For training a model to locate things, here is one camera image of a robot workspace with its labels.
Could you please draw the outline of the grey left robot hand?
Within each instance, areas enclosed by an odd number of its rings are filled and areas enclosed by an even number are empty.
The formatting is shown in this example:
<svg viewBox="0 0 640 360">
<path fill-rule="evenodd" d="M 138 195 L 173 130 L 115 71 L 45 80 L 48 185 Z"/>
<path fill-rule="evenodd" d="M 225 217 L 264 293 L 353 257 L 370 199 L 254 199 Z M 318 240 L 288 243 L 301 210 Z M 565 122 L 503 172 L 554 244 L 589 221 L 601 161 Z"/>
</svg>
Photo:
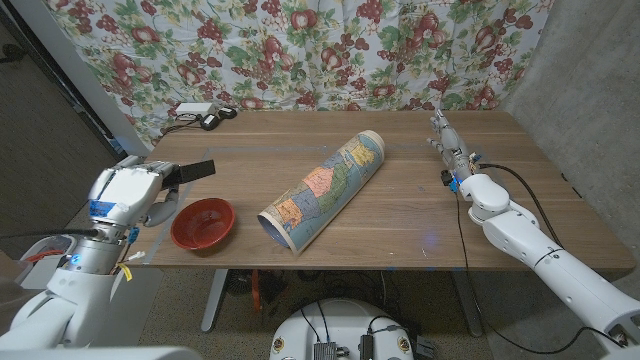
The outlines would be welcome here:
<svg viewBox="0 0 640 360">
<path fill-rule="evenodd" d="M 171 162 L 145 163 L 131 155 L 103 170 L 88 195 L 94 238 L 116 243 L 138 223 L 154 227 L 168 220 L 177 209 L 179 186 L 165 181 L 178 169 Z"/>
</svg>

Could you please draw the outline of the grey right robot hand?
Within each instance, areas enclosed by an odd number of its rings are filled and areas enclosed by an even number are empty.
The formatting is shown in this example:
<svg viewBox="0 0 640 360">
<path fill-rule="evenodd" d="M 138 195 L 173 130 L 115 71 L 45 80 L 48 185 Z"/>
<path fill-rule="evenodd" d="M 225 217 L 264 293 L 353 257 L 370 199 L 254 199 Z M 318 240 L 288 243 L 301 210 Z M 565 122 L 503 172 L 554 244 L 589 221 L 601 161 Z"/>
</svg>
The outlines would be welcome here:
<svg viewBox="0 0 640 360">
<path fill-rule="evenodd" d="M 430 122 L 437 138 L 428 138 L 427 143 L 434 147 L 441 155 L 444 164 L 452 173 L 455 180 L 461 183 L 473 176 L 475 169 L 471 163 L 471 153 L 464 140 L 459 136 L 440 109 L 435 110 L 434 116 L 430 118 Z"/>
</svg>

